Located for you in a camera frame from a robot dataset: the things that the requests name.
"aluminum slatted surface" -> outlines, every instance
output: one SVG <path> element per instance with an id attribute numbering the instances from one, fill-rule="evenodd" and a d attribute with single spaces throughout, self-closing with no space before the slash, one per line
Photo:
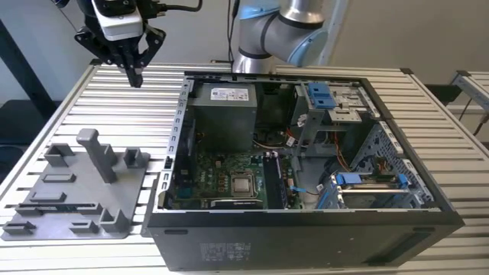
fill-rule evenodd
<path id="1" fill-rule="evenodd" d="M 144 71 L 141 89 L 129 87 L 114 67 L 89 68 L 25 157 L 0 185 L 0 225 L 9 221 L 12 206 L 21 202 L 46 161 L 52 142 L 81 150 L 74 137 L 81 128 L 97 128 L 101 143 L 116 151 L 141 147 L 152 160 L 138 197 L 132 234 L 120 240 L 25 241 L 0 240 L 0 271 L 25 274 L 169 273 L 152 239 L 138 233 L 152 180 L 162 167 L 169 127 L 185 70 L 228 71 L 226 65 L 154 64 Z M 489 153 L 467 135 L 450 113 L 418 84 L 396 69 L 278 67 L 280 74 L 366 77 L 394 120 L 450 198 L 466 226 L 439 241 L 398 269 L 276 270 L 246 274 L 489 274 Z"/>

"blue plastic clip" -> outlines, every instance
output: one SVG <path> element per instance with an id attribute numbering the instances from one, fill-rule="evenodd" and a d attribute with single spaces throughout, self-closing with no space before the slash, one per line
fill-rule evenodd
<path id="1" fill-rule="evenodd" d="M 298 187 L 294 187 L 294 186 L 290 186 L 290 190 L 296 191 L 296 192 L 302 192 L 302 193 L 306 193 L 306 189 L 304 188 L 298 188 Z"/>
<path id="2" fill-rule="evenodd" d="M 342 178 L 342 175 L 340 174 L 340 175 L 336 175 L 336 183 L 337 183 L 337 185 L 342 185 L 342 184 L 345 184 L 345 180 L 344 180 L 344 178 Z"/>
<path id="3" fill-rule="evenodd" d="M 403 174 L 398 174 L 397 175 L 397 178 L 398 178 L 398 188 L 401 188 L 401 189 L 407 188 L 409 182 L 407 182 L 407 178 L 405 177 L 405 175 Z"/>
<path id="4" fill-rule="evenodd" d="M 316 109 L 333 109 L 336 101 L 330 95 L 329 86 L 325 83 L 308 83 L 310 103 Z"/>

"wire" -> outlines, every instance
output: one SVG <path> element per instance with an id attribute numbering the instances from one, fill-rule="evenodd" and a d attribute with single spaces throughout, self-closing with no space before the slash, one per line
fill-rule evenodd
<path id="1" fill-rule="evenodd" d="M 232 55 L 232 48 L 230 48 L 232 31 L 229 20 L 230 20 L 230 0 L 228 0 L 226 38 L 228 38 L 228 61 L 232 64 L 234 61 L 234 56 Z"/>
<path id="2" fill-rule="evenodd" d="M 64 11 L 62 11 L 62 9 L 60 8 L 60 6 L 57 6 L 57 4 L 61 2 L 61 0 L 50 0 L 52 1 L 52 3 L 56 5 L 56 8 L 57 8 L 57 10 L 61 12 L 61 14 L 62 14 L 62 16 L 64 16 L 64 18 L 66 18 L 66 20 L 68 20 L 68 22 L 69 22 L 69 25 L 72 26 L 72 28 L 73 28 L 73 30 L 74 30 L 74 32 L 77 32 L 77 29 L 76 29 L 76 27 L 74 27 L 74 25 L 73 25 L 73 22 L 70 22 L 70 20 L 69 20 L 69 18 L 68 18 L 68 16 L 65 15 L 65 13 L 64 13 Z"/>
<path id="3" fill-rule="evenodd" d="M 346 165 L 345 158 L 342 157 L 340 146 L 337 144 L 337 135 L 336 135 L 336 132 L 334 132 L 334 146 L 336 146 L 336 158 L 337 158 L 337 162 L 340 163 L 340 165 L 342 166 L 342 168 L 346 170 L 346 172 L 350 172 L 350 169 L 349 169 L 349 167 Z"/>
<path id="4" fill-rule="evenodd" d="M 471 99 L 469 99 L 469 101 L 466 102 L 466 105 L 465 105 L 465 108 L 463 108 L 463 111 L 461 111 L 461 114 L 459 114 L 459 117 L 458 117 L 458 121 L 461 121 L 461 118 L 463 117 L 463 114 L 465 114 L 465 111 L 470 105 L 470 102 L 471 102 Z"/>
<path id="5" fill-rule="evenodd" d="M 182 10 L 182 11 L 189 11 L 192 13 L 196 13 L 197 11 L 200 11 L 201 9 L 201 1 L 198 0 L 198 4 L 196 7 L 188 7 L 188 6 L 182 6 L 182 5 L 164 5 L 164 9 L 166 10 Z"/>
<path id="6" fill-rule="evenodd" d="M 474 136 L 479 133 L 479 130 L 481 130 L 481 128 L 482 128 L 482 125 L 483 125 L 483 123 L 481 122 L 481 123 L 478 124 L 477 128 L 475 128 L 475 132 L 473 133 L 473 135 L 474 135 Z"/>
<path id="7" fill-rule="evenodd" d="M 265 148 L 265 149 L 282 149 L 284 147 L 273 147 L 273 146 L 266 146 L 261 143 L 258 143 L 254 139 L 253 139 L 253 142 L 256 145 L 258 145 L 261 148 Z"/>
<path id="8" fill-rule="evenodd" d="M 233 3 L 233 8 L 230 10 L 230 0 L 228 0 L 228 17 L 226 17 L 226 35 L 228 35 L 228 61 L 230 63 L 230 65 L 234 62 L 234 55 L 232 53 L 232 37 L 233 37 L 233 33 L 234 33 L 234 22 L 236 22 L 236 17 L 237 17 L 237 11 L 238 11 L 238 6 L 241 4 L 241 0 L 234 0 Z"/>

